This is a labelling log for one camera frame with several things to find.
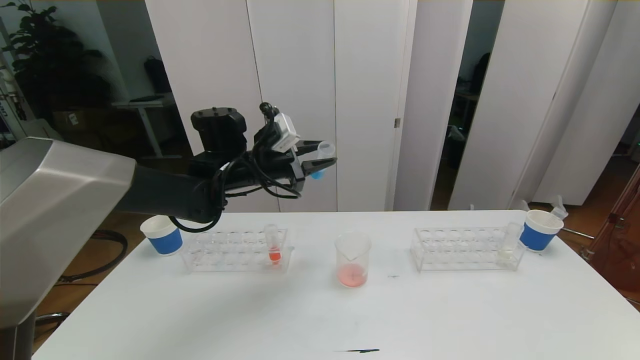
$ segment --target desk leg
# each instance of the desk leg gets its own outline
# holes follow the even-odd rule
[[[149,142],[151,146],[154,148],[155,156],[144,156],[143,159],[179,159],[182,156],[180,155],[162,155],[162,150],[160,149],[160,144],[154,134],[154,128],[151,127],[151,122],[149,121],[149,116],[147,115],[147,109],[138,108],[138,112],[140,113],[140,117],[142,118],[142,123],[145,125],[145,130],[147,131],[147,137],[149,138]]]
[[[462,115],[462,124],[467,125],[467,116],[469,115],[469,104],[471,100],[465,98],[465,113]]]

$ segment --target red liquid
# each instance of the red liquid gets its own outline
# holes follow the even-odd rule
[[[279,263],[280,259],[282,259],[282,255],[280,254],[280,249],[278,248],[269,249],[269,259],[274,264]]]
[[[338,280],[344,286],[357,288],[367,282],[367,274],[358,264],[346,264],[338,269]]]

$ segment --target desk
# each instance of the desk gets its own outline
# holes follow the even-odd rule
[[[167,106],[171,106],[175,104],[175,100],[173,99],[173,95],[166,95],[160,99],[152,100],[152,101],[117,101],[112,102],[111,105],[118,109],[135,109],[140,114],[140,118],[142,119],[142,123],[145,125],[145,131],[147,132],[147,138],[151,143],[151,147],[154,148],[155,156],[148,156],[146,158],[154,158],[154,159],[177,159],[181,158],[180,155],[163,155],[162,149],[160,149],[160,144],[154,134],[154,128],[151,126],[151,121],[149,121],[149,115],[147,114],[147,108],[164,108]]]
[[[69,359],[640,359],[640,315],[560,239],[517,272],[419,274],[414,227],[501,226],[523,211],[224,214],[272,222],[295,246],[282,274],[188,274],[144,241],[34,355]],[[333,241],[372,239],[369,281],[335,280]],[[357,354],[340,350],[378,348]]]

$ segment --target doorway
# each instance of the doorway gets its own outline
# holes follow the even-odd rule
[[[431,210],[447,210],[480,100],[484,75],[500,26],[504,1],[474,0],[449,114]]]

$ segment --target blue and white cup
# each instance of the blue and white cup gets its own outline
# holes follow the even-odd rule
[[[180,230],[164,215],[147,219],[140,225],[140,231],[145,234],[160,255],[173,255],[182,247]]]
[[[531,251],[542,251],[564,227],[557,216],[542,210],[529,210],[520,241]]]

